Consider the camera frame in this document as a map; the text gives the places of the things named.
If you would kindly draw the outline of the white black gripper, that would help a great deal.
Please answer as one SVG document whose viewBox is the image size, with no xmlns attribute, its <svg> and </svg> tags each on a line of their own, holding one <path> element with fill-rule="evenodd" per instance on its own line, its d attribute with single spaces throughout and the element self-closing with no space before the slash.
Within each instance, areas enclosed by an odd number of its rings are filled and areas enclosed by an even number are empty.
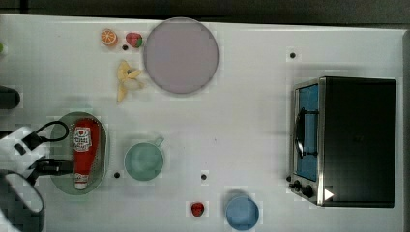
<svg viewBox="0 0 410 232">
<path fill-rule="evenodd" d="M 74 162 L 71 159 L 44 159 L 47 155 L 48 147 L 28 127 L 19 128 L 0 140 L 2 169 L 16 172 L 24 178 L 28 178 L 37 165 L 41 175 L 61 176 L 73 172 Z"/>
</svg>

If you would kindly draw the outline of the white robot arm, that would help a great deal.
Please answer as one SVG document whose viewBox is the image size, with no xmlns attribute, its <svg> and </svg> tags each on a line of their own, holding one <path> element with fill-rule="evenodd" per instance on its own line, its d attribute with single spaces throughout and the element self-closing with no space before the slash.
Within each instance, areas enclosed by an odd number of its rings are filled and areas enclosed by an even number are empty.
<svg viewBox="0 0 410 232">
<path fill-rule="evenodd" d="M 73 172 L 70 159 L 51 159 L 48 142 L 67 138 L 69 129 L 58 138 L 40 136 L 28 127 L 1 133 L 1 215 L 18 232 L 43 232 L 44 200 L 35 188 L 41 176 Z"/>
</svg>

